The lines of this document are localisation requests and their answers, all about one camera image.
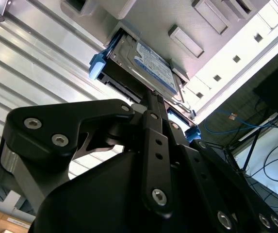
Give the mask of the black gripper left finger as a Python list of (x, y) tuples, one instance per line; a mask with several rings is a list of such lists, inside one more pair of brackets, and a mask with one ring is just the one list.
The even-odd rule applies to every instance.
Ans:
[(38, 213), (59, 186), (133, 152), (142, 159), (143, 205), (156, 215), (171, 215), (168, 137), (157, 96), (149, 91), (133, 106), (114, 99), (12, 110), (0, 143), (0, 181)]

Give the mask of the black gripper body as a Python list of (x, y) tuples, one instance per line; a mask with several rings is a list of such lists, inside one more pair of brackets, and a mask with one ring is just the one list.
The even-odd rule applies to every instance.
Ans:
[(123, 153), (59, 186), (41, 204), (33, 233), (212, 233), (198, 193), (171, 166), (174, 209), (169, 219), (141, 197), (142, 159)]

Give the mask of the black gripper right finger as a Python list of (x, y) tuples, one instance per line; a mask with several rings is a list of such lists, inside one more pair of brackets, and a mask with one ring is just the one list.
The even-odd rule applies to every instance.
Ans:
[(170, 154), (179, 163), (183, 207), (195, 233), (278, 233), (278, 215), (209, 145), (188, 142), (157, 96)]

